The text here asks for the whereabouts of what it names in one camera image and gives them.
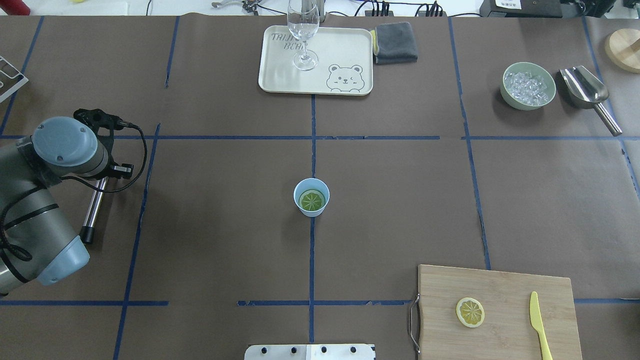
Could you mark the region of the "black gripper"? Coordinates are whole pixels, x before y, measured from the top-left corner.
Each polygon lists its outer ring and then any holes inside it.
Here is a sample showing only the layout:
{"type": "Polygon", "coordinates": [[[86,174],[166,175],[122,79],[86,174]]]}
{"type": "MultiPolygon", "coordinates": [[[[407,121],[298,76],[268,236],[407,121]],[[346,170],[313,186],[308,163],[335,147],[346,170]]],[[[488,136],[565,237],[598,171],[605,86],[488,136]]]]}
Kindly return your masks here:
{"type": "Polygon", "coordinates": [[[96,169],[86,173],[79,173],[80,178],[87,180],[100,180],[102,178],[115,178],[130,180],[133,175],[132,164],[119,164],[112,155],[115,142],[115,132],[125,128],[133,129],[134,123],[122,120],[121,117],[108,114],[102,109],[78,109],[74,111],[73,118],[89,127],[98,141],[97,154],[102,155],[100,164],[96,169]]]}

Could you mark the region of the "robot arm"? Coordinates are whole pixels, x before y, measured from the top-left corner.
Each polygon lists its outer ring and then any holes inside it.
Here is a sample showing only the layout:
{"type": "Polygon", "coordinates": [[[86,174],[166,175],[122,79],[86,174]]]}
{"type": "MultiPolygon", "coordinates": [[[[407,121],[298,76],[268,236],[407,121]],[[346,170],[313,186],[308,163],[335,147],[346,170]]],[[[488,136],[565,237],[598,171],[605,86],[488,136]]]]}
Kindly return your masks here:
{"type": "Polygon", "coordinates": [[[78,109],[72,117],[48,118],[32,135],[3,146],[0,153],[1,296],[30,281],[55,284],[90,260],[82,235],[74,230],[50,189],[73,180],[98,193],[91,181],[128,179],[132,164],[112,155],[114,133],[142,133],[134,123],[101,109],[78,109]]]}

